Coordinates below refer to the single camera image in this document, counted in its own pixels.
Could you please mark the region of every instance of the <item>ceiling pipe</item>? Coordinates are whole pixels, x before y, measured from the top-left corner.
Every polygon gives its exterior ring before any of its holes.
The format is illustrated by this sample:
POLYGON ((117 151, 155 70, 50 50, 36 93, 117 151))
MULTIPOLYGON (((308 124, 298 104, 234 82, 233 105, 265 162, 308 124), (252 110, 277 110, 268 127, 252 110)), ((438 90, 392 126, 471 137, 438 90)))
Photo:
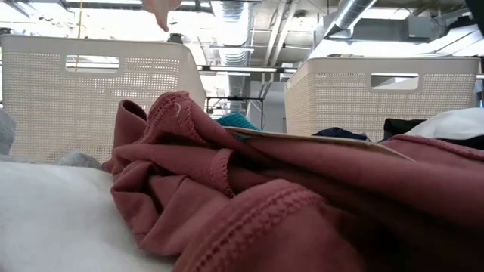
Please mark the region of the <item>ceiling pipe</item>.
POLYGON ((290 3, 289 11, 287 12, 286 23, 282 27, 281 34, 279 35, 278 45, 275 48, 275 52, 272 55, 271 63, 269 66, 274 66, 278 61, 279 54, 281 53, 282 46, 287 37, 287 32, 289 31, 290 23, 293 20, 294 14, 296 13, 297 4, 300 1, 292 1, 290 3))
POLYGON ((267 49, 265 50, 265 57, 262 66, 267 66, 269 63, 269 58, 271 57, 272 48, 274 47, 275 39, 278 37, 279 28, 281 27, 282 17, 284 16, 284 9, 286 8, 286 2, 279 1, 279 6, 274 22, 274 26, 272 27, 271 37, 269 38, 269 44, 267 45, 267 49))
POLYGON ((360 21, 363 13, 376 2, 377 0, 341 0, 324 37, 327 38, 339 31, 353 28, 360 21))
MULTIPOLYGON (((219 50, 221 65, 247 66, 250 52, 249 45, 250 13, 252 5, 247 2, 224 1, 212 2, 213 13, 220 29, 217 42, 231 48, 219 50)), ((227 76, 228 86, 225 95, 249 96, 250 83, 246 76, 227 76)), ((230 111, 239 110, 237 105, 228 104, 230 111)))

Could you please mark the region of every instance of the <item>black fabric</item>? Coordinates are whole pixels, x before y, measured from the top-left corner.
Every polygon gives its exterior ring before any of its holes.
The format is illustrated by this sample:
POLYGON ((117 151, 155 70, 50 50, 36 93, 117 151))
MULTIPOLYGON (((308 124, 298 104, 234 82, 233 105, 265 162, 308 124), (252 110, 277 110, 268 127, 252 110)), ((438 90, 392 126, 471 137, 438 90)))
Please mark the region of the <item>black fabric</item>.
POLYGON ((448 140, 448 139, 442 139, 442 140, 447 141, 449 143, 458 144, 464 147, 471 147, 477 150, 484 150, 484 135, 477 136, 467 140, 448 140))
POLYGON ((424 119, 414 119, 414 120, 401 120, 401 119, 391 119, 385 120, 385 125, 383 126, 384 135, 383 140, 388 140, 389 138, 398 135, 405 134, 412 130, 415 126, 421 124, 424 119))
POLYGON ((363 141, 369 141, 368 137, 366 137, 365 134, 356 134, 352 133, 350 131, 347 131, 346 129, 342 128, 328 128, 324 129, 322 131, 319 131, 316 134, 313 134, 312 136, 325 136, 325 137, 335 137, 335 138, 348 138, 348 139, 356 139, 356 140, 363 140, 363 141))
POLYGON ((479 26, 481 33, 484 33, 484 1, 483 0, 466 0, 467 7, 469 7, 474 20, 479 26))

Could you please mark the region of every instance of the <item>gray fabric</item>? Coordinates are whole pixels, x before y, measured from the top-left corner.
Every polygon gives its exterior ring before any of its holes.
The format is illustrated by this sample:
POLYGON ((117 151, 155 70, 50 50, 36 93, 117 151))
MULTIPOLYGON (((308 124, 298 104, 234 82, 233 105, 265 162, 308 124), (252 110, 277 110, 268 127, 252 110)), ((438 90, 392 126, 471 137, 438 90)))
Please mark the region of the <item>gray fabric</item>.
MULTIPOLYGON (((36 163, 32 160, 9 156, 15 139, 17 123, 3 109, 0 109, 0 162, 36 163)), ((54 162, 55 165, 78 166, 101 169, 101 164, 91 155, 71 151, 54 162)))
POLYGON ((67 153, 62 158, 58 159, 54 164, 95 168, 101 170, 101 164, 93 156, 77 150, 67 153))
POLYGON ((17 123, 4 110, 0 109, 0 155, 10 154, 15 138, 17 123))

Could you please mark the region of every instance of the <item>basket handle hole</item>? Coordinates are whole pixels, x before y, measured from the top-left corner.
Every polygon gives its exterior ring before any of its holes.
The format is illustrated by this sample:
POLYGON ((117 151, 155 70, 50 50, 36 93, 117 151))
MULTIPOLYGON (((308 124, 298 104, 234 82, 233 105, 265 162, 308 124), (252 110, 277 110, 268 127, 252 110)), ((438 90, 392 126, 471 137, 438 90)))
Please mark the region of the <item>basket handle hole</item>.
POLYGON ((372 73, 374 90, 415 90, 418 88, 417 73, 372 73))
POLYGON ((66 70, 71 73, 108 73, 119 70, 119 58, 111 56, 67 55, 66 70))

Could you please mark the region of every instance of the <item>wrinkled fabric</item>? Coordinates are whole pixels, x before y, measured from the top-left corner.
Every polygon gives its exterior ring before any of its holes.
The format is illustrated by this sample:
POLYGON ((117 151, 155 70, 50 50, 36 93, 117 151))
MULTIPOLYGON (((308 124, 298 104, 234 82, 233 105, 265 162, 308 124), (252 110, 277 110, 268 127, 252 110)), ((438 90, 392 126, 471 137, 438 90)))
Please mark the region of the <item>wrinkled fabric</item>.
POLYGON ((396 136, 412 159, 291 139, 239 141, 187 94, 119 105, 116 207, 175 271, 482 271, 484 154, 396 136))

